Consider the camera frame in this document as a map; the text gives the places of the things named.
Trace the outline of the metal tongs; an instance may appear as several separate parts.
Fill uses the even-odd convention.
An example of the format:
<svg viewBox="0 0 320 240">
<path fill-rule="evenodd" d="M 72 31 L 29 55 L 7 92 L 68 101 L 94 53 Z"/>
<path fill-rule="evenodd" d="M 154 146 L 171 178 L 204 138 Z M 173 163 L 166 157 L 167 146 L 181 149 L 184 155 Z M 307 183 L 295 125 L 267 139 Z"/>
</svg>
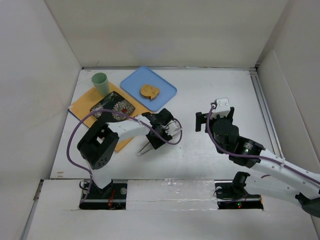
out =
<svg viewBox="0 0 320 240">
<path fill-rule="evenodd" d="M 160 130 L 159 135 L 161 136 L 161 135 L 168 135 L 168 134 L 166 133 L 166 130 Z M 172 136 L 172 140 L 173 140 L 173 138 L 176 137 L 177 135 L 179 135 L 179 139 L 178 139 L 177 142 L 171 142 L 171 140 L 170 140 L 170 141 L 164 140 L 164 141 L 166 142 L 166 144 L 176 145 L 176 144 L 178 144 L 178 143 L 181 141 L 181 139 L 182 139 L 182 131 L 180 130 L 179 133 L 177 133 L 176 135 Z M 154 132 L 152 132 L 152 131 L 150 131 L 150 132 L 146 135 L 146 138 L 147 138 L 148 142 L 147 142 L 147 144 L 137 153 L 137 156 L 140 157 L 140 156 L 144 155 L 145 153 L 147 153 L 147 152 L 149 152 L 149 151 L 151 151 L 151 150 L 156 150 L 156 149 L 155 149 L 156 136 L 157 136 L 157 135 L 156 135 Z"/>
</svg>

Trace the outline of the toasted bread slice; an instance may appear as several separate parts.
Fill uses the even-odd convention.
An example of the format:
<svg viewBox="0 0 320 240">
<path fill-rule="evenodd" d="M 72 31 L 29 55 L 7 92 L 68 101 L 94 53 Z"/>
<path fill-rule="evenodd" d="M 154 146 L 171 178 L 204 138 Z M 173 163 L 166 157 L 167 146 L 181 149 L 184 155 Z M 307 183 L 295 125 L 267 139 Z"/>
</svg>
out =
<svg viewBox="0 0 320 240">
<path fill-rule="evenodd" d="M 147 98 L 149 100 L 154 100 L 160 93 L 160 89 L 149 84 L 144 84 L 140 88 L 140 94 L 142 97 Z"/>
</svg>

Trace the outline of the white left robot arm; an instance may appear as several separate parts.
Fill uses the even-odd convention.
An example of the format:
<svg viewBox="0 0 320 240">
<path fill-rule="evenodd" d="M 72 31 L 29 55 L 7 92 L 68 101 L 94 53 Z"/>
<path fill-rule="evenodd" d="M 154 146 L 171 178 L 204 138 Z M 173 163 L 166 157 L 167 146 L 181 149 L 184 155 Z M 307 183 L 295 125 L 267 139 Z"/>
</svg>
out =
<svg viewBox="0 0 320 240">
<path fill-rule="evenodd" d="M 113 190 L 113 180 L 109 176 L 107 164 L 118 143 L 146 136 L 148 143 L 138 152 L 141 156 L 170 144 L 181 130 L 179 121 L 165 108 L 159 113 L 145 112 L 119 122 L 97 120 L 79 141 L 77 149 L 88 163 L 93 187 L 105 197 Z"/>
</svg>

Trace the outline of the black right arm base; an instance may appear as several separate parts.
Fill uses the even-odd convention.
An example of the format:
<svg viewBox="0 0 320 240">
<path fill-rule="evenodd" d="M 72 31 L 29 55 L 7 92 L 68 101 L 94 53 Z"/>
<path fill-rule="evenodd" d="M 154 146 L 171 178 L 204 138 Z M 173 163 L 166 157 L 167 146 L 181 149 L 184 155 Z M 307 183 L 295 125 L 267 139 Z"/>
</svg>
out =
<svg viewBox="0 0 320 240">
<path fill-rule="evenodd" d="M 213 196 L 217 199 L 219 210 L 263 210 L 262 198 L 258 194 L 249 194 L 245 190 L 247 172 L 239 171 L 233 180 L 215 180 Z"/>
</svg>

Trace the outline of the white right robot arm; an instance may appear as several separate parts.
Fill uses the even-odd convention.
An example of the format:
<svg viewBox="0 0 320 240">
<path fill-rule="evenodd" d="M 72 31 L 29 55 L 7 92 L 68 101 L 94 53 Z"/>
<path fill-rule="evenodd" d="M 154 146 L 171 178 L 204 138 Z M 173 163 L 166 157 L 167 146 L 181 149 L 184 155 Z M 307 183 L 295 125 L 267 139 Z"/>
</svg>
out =
<svg viewBox="0 0 320 240">
<path fill-rule="evenodd" d="M 303 169 L 278 157 L 262 144 L 240 136 L 233 124 L 234 107 L 222 109 L 212 105 L 208 113 L 195 114 L 195 130 L 205 125 L 216 151 L 225 154 L 234 164 L 257 172 L 256 178 L 248 172 L 239 171 L 228 191 L 234 199 L 247 195 L 266 195 L 300 207 L 306 213 L 320 216 L 320 175 Z"/>
</svg>

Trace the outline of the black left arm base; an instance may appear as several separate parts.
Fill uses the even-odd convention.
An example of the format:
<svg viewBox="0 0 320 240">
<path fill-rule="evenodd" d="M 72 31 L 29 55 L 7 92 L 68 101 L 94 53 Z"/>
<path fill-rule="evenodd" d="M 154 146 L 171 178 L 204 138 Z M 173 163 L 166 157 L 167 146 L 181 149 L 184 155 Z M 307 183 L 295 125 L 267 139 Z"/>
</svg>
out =
<svg viewBox="0 0 320 240">
<path fill-rule="evenodd" d="M 93 183 L 89 193 L 89 181 L 82 180 L 79 187 L 82 190 L 79 208 L 81 210 L 125 210 L 127 203 L 128 184 L 112 182 L 105 189 L 98 189 Z"/>
</svg>

